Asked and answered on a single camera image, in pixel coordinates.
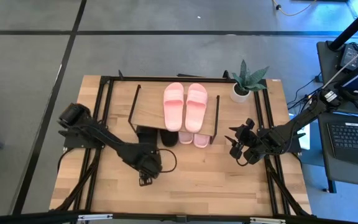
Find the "potted plant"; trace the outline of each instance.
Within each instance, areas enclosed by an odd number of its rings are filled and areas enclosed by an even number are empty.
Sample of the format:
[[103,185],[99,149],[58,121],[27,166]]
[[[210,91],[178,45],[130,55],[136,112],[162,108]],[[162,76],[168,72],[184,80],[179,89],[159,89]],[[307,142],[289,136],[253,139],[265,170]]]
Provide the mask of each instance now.
[[259,81],[265,76],[268,69],[269,66],[250,74],[250,71],[247,69],[247,64],[243,60],[241,62],[240,76],[237,76],[234,72],[232,73],[236,83],[233,85],[230,98],[237,103],[243,103],[251,91],[265,89],[266,86],[260,84]]

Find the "white plant pot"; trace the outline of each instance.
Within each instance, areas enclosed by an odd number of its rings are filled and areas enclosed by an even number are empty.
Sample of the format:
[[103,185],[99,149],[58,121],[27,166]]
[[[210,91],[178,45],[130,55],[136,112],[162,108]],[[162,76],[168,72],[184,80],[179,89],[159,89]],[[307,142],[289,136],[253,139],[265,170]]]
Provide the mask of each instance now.
[[246,101],[246,99],[248,98],[249,93],[250,93],[251,91],[248,91],[248,94],[246,94],[245,96],[238,95],[238,94],[236,93],[236,91],[234,91],[234,87],[235,87],[236,85],[237,85],[236,83],[233,85],[233,89],[232,89],[232,91],[231,91],[231,93],[230,93],[230,98],[232,99],[232,101],[234,101],[234,102],[236,102],[236,103],[243,103],[243,102]]

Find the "pink slide sandal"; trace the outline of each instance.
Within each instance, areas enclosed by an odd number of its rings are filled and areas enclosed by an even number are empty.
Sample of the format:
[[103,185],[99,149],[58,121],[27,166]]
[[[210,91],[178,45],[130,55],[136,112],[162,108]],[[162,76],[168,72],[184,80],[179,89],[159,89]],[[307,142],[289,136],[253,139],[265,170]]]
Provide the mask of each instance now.
[[186,100],[185,126],[187,131],[197,133],[201,130],[207,102],[208,94],[205,88],[198,83],[191,84]]
[[193,133],[179,131],[179,142],[182,144],[190,144],[193,141]]
[[179,131],[183,114],[183,85],[171,83],[164,91],[164,119],[168,131]]
[[194,145],[198,148],[205,148],[209,144],[209,136],[194,134]]

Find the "black shoe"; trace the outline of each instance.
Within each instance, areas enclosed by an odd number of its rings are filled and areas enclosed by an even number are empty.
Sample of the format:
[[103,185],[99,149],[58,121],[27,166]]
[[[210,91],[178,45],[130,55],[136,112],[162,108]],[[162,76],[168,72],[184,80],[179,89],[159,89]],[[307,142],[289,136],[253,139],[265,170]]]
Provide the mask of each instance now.
[[172,147],[178,143],[179,134],[177,131],[171,132],[160,129],[161,141],[164,146]]
[[149,143],[154,146],[157,145],[157,128],[149,128],[144,126],[136,127],[136,135],[139,138],[139,143]]

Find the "gray floor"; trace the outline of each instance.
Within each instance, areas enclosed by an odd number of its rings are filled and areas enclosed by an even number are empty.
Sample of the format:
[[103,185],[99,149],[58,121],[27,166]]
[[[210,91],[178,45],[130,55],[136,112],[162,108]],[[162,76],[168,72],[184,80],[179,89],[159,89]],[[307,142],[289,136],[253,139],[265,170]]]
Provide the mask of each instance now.
[[[303,1],[279,1],[295,12]],[[0,0],[0,29],[71,30],[80,1]],[[352,22],[345,3],[319,2],[296,17],[278,14],[266,1],[88,1],[81,30],[301,30],[341,31]],[[24,212],[47,211],[63,138],[57,116],[76,100],[83,75],[220,77],[270,66],[267,78],[281,78],[287,101],[319,73],[316,43],[334,37],[119,35],[77,36],[52,114]],[[31,145],[55,81],[68,36],[0,36],[0,215],[10,212]],[[318,87],[311,84],[300,92]],[[304,166],[311,208],[324,218],[358,221],[358,186],[326,187],[324,170]]]

